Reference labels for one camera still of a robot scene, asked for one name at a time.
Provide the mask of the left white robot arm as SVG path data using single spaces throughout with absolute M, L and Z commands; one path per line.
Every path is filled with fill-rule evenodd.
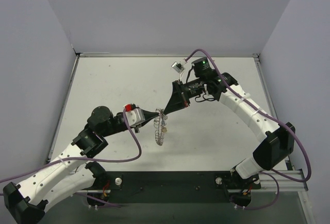
M 107 145 L 105 137 L 128 130 L 134 134 L 158 116 L 134 104 L 113 115 L 106 106 L 96 107 L 84 129 L 44 167 L 29 178 L 3 188 L 4 205 L 16 223 L 38 223 L 54 205 L 86 188 L 101 188 L 109 182 L 101 159 L 96 159 Z

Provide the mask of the metal disc keyring holder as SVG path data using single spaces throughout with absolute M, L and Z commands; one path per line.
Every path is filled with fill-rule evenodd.
M 155 142 L 158 146 L 162 146 L 165 134 L 162 132 L 162 128 L 166 127 L 168 117 L 164 114 L 163 109 L 157 108 L 156 112 L 159 113 L 159 116 L 156 117 L 153 121 L 155 128 Z M 161 125 L 162 121 L 166 122 L 165 126 Z

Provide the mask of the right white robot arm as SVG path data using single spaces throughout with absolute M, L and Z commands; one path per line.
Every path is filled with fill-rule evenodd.
M 196 79 L 183 83 L 172 82 L 172 95 L 164 114 L 187 108 L 190 99 L 210 95 L 232 110 L 255 134 L 260 142 L 253 154 L 232 169 L 232 173 L 245 180 L 262 170 L 271 170 L 293 152 L 295 127 L 291 123 L 281 127 L 254 102 L 229 73 L 218 74 L 210 67 L 207 57 L 192 62 L 191 71 Z

